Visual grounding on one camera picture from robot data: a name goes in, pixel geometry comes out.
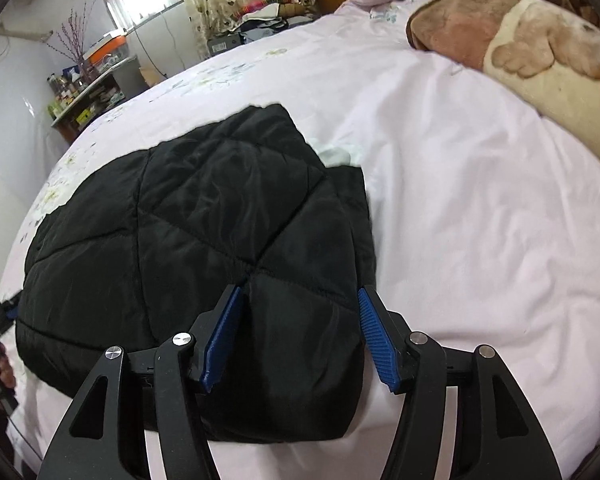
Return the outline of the black puffer jacket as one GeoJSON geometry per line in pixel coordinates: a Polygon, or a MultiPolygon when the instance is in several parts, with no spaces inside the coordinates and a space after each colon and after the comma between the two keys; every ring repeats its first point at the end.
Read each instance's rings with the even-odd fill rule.
{"type": "Polygon", "coordinates": [[[114,344],[147,350],[240,289],[214,440],[342,437],[363,385],[358,290],[376,256],[362,170],[329,167],[278,104],[108,162],[48,214],[24,263],[17,351],[74,396],[114,344]]]}

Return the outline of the pile of clothes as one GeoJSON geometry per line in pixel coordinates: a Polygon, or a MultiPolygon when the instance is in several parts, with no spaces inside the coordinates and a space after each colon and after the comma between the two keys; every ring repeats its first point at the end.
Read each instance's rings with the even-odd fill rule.
{"type": "Polygon", "coordinates": [[[232,29],[241,44],[250,44],[285,30],[309,24],[318,18],[318,13],[295,1],[269,3],[262,9],[246,13],[232,29]]]}

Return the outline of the cluttered wooden shelf desk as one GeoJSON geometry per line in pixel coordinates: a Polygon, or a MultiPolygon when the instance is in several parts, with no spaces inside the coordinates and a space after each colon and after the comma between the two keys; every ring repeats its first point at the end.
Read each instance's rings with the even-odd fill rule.
{"type": "Polygon", "coordinates": [[[137,56],[129,56],[91,82],[52,121],[52,127],[68,144],[73,144],[96,118],[147,89],[137,56]]]}

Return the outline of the pink blossom branches vase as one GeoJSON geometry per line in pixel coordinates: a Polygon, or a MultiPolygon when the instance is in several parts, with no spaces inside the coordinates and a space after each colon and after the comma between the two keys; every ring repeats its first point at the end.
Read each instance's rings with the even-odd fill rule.
{"type": "Polygon", "coordinates": [[[68,18],[45,41],[47,47],[64,58],[68,58],[70,65],[76,66],[80,70],[82,79],[88,84],[94,79],[94,68],[85,57],[85,38],[93,6],[94,2],[84,2],[82,6],[72,8],[68,18]]]}

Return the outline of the black electronic box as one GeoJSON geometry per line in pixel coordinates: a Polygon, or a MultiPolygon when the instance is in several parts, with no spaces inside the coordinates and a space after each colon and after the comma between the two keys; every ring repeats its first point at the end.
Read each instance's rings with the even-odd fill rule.
{"type": "Polygon", "coordinates": [[[213,37],[208,40],[208,50],[211,56],[233,50],[242,45],[240,34],[230,34],[213,37]]]}

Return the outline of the orange white box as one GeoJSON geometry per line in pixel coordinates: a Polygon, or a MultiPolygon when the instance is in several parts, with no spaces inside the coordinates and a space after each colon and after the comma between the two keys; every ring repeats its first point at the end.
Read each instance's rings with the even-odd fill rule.
{"type": "Polygon", "coordinates": [[[96,66],[106,55],[125,45],[125,33],[120,29],[110,30],[84,52],[83,59],[91,66],[96,66]]]}

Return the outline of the brown bear plush blanket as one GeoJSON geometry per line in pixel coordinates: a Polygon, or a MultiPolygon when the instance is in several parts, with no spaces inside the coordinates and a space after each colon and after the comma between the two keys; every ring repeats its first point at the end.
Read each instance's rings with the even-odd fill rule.
{"type": "Polygon", "coordinates": [[[432,0],[406,36],[504,84],[600,159],[600,28],[546,0],[432,0]]]}

